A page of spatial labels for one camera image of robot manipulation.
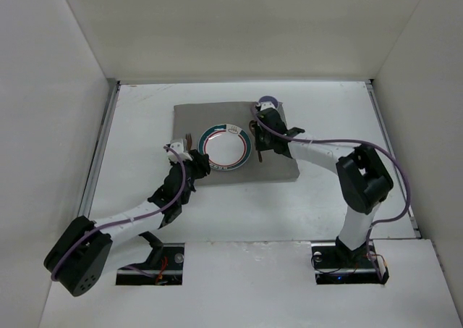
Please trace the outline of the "brown wooden spoon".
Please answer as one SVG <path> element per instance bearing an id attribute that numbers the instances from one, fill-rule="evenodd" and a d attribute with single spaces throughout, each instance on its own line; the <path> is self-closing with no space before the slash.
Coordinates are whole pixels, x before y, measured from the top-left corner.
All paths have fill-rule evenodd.
<path id="1" fill-rule="evenodd" d="M 258 123 L 253 120 L 253 121 L 250 121 L 249 123 L 249 129 L 250 129 L 250 132 L 252 133 L 253 137 L 254 137 L 254 147 L 255 147 L 255 150 L 257 151 L 257 154 L 258 154 L 258 161 L 260 163 L 263 162 L 263 157 L 262 157 L 262 154 L 261 154 L 261 147 L 262 147 L 262 131 L 261 131 L 261 128 L 260 126 L 258 125 Z"/>

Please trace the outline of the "brown wooden fork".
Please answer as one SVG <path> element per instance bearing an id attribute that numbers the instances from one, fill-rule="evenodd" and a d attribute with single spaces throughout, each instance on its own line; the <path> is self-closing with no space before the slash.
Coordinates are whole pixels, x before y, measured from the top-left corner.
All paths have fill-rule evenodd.
<path id="1" fill-rule="evenodd" d="M 190 133 L 187 133 L 185 135 L 185 140 L 187 144 L 187 150 L 190 151 L 192 149 L 192 136 Z"/>

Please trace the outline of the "white plate green rim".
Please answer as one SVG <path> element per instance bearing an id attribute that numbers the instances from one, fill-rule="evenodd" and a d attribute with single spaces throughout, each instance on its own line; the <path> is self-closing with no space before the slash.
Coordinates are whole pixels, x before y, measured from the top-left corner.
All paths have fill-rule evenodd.
<path id="1" fill-rule="evenodd" d="M 243 166 L 251 155 L 250 136 L 241 128 L 231 124 L 209 127 L 199 138 L 197 150 L 208 155 L 211 169 L 232 171 Z"/>

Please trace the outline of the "lilac plastic cup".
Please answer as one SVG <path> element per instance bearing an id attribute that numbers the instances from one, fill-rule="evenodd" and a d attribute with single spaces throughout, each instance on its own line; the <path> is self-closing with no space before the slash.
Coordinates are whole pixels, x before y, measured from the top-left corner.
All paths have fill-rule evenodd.
<path id="1" fill-rule="evenodd" d="M 279 106 L 279 102 L 276 98 L 274 98 L 273 96 L 262 96 L 259 98 L 258 100 L 258 103 L 260 105 L 269 105 L 269 104 L 272 104 L 273 105 L 273 108 L 278 108 Z"/>

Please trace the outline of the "grey cloth placemat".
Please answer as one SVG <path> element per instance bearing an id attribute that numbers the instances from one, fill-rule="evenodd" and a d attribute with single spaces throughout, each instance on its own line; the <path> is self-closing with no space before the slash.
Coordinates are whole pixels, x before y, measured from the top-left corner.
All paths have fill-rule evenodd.
<path id="1" fill-rule="evenodd" d="M 196 186 L 231 185 L 246 182 L 293 182 L 300 171 L 294 159 L 266 151 L 263 162 L 258 161 L 254 137 L 249 129 L 253 119 L 254 102 L 223 102 L 208 104 L 180 104 L 174 106 L 173 139 L 192 136 L 192 148 L 197 150 L 200 136 L 214 125 L 231 124 L 241 127 L 252 144 L 248 161 L 238 169 L 222 172 L 211 169 L 211 173 L 195 182 Z"/>

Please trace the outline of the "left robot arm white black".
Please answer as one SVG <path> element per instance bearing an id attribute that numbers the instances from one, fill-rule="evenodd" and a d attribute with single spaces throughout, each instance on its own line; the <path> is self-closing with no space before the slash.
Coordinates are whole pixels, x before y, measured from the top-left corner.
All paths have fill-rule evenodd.
<path id="1" fill-rule="evenodd" d="M 168 148 L 173 157 L 163 184 L 155 193 L 133 209 L 106 219 L 91 220 L 79 216 L 72 220 L 43 261 L 55 282 L 74 297 L 89 291 L 108 270 L 136 263 L 155 262 L 162 247 L 153 235 L 171 224 L 195 192 L 195 181 L 211 172 L 209 156 L 192 149 L 181 152 Z M 117 248 L 135 237 L 148 241 L 150 250 L 144 258 L 117 256 Z"/>

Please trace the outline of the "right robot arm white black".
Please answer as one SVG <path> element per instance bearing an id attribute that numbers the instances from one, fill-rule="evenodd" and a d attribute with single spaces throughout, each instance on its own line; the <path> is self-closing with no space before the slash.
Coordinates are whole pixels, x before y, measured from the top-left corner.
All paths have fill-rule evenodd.
<path id="1" fill-rule="evenodd" d="M 270 102 L 257 105 L 252 112 L 257 151 L 272 150 L 296 161 L 307 161 L 338 177 L 347 212 L 336 246 L 345 252 L 364 249 L 375 212 L 394 187 L 376 150 L 364 144 L 317 143 L 305 136 L 303 129 L 287 128 Z"/>

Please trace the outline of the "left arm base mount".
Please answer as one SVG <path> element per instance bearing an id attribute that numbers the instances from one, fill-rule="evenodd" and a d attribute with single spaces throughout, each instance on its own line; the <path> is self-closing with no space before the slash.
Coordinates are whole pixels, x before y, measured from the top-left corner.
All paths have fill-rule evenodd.
<path id="1" fill-rule="evenodd" d="M 119 268 L 115 285 L 118 286 L 180 286 L 183 280 L 184 243 L 163 243 L 151 232 L 144 232 L 133 240 L 148 254 L 140 261 Z"/>

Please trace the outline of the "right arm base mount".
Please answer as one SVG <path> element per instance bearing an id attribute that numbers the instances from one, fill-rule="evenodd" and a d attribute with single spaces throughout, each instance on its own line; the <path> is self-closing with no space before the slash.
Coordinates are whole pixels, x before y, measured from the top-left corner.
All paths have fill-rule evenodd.
<path id="1" fill-rule="evenodd" d="M 312 243 L 310 263 L 317 285 L 385 285 L 390 277 L 385 258 L 370 250 L 344 250 L 335 242 Z"/>

